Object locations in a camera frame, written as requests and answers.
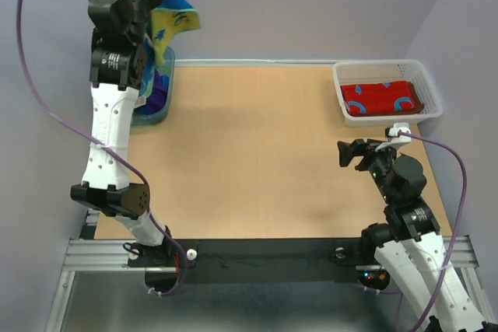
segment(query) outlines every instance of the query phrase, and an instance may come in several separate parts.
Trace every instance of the white basket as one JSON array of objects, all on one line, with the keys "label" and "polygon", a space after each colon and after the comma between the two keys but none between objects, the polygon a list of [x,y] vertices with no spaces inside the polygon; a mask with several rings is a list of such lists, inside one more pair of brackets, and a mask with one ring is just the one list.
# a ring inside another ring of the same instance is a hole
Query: white basket
[{"label": "white basket", "polygon": [[[408,81],[413,83],[424,109],[418,114],[379,117],[353,117],[349,115],[342,96],[341,86],[365,83]],[[409,122],[418,124],[427,118],[443,114],[443,106],[426,69],[417,60],[365,60],[344,61],[334,65],[335,91],[346,126],[375,126]]]}]

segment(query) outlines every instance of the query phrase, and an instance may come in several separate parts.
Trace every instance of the light gray wall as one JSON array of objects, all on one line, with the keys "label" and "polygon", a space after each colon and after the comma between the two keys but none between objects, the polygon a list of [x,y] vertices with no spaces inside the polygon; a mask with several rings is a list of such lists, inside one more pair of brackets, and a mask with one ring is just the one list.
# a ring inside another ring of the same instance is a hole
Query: light gray wall
[{"label": "light gray wall", "polygon": [[[42,331],[69,238],[83,209],[69,199],[88,145],[45,116],[22,76],[16,0],[0,0],[0,330]],[[24,39],[33,78],[63,117],[90,129],[86,0],[26,0]]]},{"label": "light gray wall", "polygon": [[177,58],[400,58],[436,0],[188,0]]},{"label": "light gray wall", "polygon": [[[466,161],[468,197],[459,234],[470,234],[479,274],[498,314],[498,0],[437,0],[407,56],[432,73],[445,114],[424,135],[453,145]],[[447,152],[427,147],[445,207],[454,221],[461,173]]]}]

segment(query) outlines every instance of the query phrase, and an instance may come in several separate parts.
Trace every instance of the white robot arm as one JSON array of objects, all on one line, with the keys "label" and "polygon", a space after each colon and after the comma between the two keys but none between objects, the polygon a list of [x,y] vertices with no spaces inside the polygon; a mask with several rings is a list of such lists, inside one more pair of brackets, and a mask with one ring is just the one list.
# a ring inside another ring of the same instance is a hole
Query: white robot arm
[{"label": "white robot arm", "polygon": [[[426,178],[423,168],[412,157],[397,155],[411,138],[408,124],[386,129],[387,142],[356,139],[339,142],[339,164],[346,167],[356,156],[356,166],[368,171],[388,204],[384,209],[387,224],[371,225],[362,231],[360,252],[366,260],[375,260],[395,280],[417,316],[427,307],[443,270],[444,248],[440,227],[432,211],[421,198]],[[434,307],[423,321],[426,331],[495,331],[468,297],[451,262]]]},{"label": "white robot arm", "polygon": [[[123,160],[128,156],[132,113],[146,62],[143,48],[149,13],[162,0],[88,0],[92,38],[92,136]],[[128,170],[102,145],[91,144],[82,182],[73,200],[115,217],[137,243],[166,246],[149,208],[149,186],[130,183]],[[161,229],[169,233],[163,225]]]}]

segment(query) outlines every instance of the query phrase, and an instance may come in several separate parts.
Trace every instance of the tabletop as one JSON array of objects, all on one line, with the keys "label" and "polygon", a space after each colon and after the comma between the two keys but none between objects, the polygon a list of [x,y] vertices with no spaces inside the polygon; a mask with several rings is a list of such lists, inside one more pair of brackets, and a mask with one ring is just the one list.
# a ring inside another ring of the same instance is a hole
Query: tabletop
[{"label": "tabletop", "polygon": [[[181,67],[167,118],[132,128],[128,160],[178,239],[357,237],[385,222],[385,203],[354,160],[339,167],[337,141],[356,138],[384,127],[344,125],[329,66]],[[402,151],[422,163],[423,198],[450,235],[423,143]],[[131,237],[100,215],[95,239]]]}]

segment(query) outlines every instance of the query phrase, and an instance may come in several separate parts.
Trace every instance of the cable clip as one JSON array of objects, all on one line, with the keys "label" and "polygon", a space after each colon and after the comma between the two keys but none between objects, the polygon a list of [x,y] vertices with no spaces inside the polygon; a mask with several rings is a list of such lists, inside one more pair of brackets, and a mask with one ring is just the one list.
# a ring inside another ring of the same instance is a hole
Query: cable clip
[{"label": "cable clip", "polygon": [[447,270],[447,269],[452,268],[452,267],[453,267],[453,264],[447,264],[446,266],[434,268],[433,270],[421,270],[421,269],[418,269],[418,270],[419,270],[419,272],[441,272],[442,270]]},{"label": "cable clip", "polygon": [[110,149],[110,146],[109,145],[106,145],[106,144],[95,144],[95,148],[97,149]]}]

